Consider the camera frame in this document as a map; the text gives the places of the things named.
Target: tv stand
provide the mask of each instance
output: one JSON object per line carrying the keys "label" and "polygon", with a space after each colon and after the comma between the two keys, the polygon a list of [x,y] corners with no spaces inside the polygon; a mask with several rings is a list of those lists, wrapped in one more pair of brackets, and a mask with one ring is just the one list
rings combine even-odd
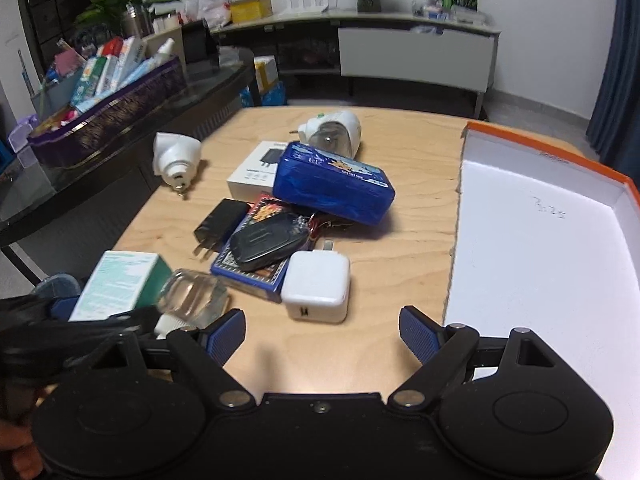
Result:
{"label": "tv stand", "polygon": [[[438,33],[416,33],[434,25]],[[283,75],[339,74],[417,81],[475,92],[479,117],[494,83],[500,31],[412,14],[328,10],[281,14],[212,30],[220,44],[276,56]],[[296,59],[296,44],[314,46],[315,59]]]}

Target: cabinet drawer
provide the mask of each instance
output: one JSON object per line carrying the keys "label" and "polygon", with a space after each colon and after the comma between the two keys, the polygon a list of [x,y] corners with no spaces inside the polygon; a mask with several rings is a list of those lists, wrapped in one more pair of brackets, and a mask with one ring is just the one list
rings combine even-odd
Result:
{"label": "cabinet drawer", "polygon": [[382,28],[341,28],[343,76],[405,79],[485,92],[494,38],[458,30],[419,34]]}

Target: green plant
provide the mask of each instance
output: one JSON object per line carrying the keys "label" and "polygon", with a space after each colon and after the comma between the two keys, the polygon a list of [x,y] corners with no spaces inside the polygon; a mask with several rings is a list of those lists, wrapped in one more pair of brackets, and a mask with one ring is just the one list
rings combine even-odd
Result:
{"label": "green plant", "polygon": [[150,12],[157,4],[171,4],[180,0],[91,0],[84,12],[76,18],[76,27],[84,28],[105,24],[113,34],[122,33],[122,14],[127,4],[142,6]]}

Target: wooden table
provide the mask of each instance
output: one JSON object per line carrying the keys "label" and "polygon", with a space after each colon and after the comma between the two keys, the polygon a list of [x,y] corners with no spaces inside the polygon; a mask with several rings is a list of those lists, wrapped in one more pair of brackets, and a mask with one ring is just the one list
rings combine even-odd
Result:
{"label": "wooden table", "polygon": [[[191,254],[193,230],[225,197],[226,178],[260,140],[289,133],[325,108],[243,110],[203,146],[206,168],[183,202],[157,190],[115,249],[161,254],[170,267],[208,271]],[[467,120],[422,112],[354,108],[362,122],[358,158],[379,166],[396,189],[383,222],[330,234],[351,259],[349,314],[341,325],[296,322],[284,306],[231,290],[244,310],[245,342],[225,368],[258,399],[264,392],[381,392],[386,399],[418,369],[398,335],[402,306],[442,322],[458,214],[461,133]],[[578,152],[550,137],[528,134]]]}

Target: white router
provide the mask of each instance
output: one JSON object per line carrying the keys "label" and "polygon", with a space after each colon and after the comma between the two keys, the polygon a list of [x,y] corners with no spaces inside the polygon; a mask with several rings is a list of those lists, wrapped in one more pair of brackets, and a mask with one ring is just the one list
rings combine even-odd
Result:
{"label": "white router", "polygon": [[281,14],[311,14],[314,12],[323,12],[329,7],[329,0],[311,0],[311,5],[307,7],[304,0],[298,0],[297,5],[293,6],[291,0],[285,0],[287,8]]}

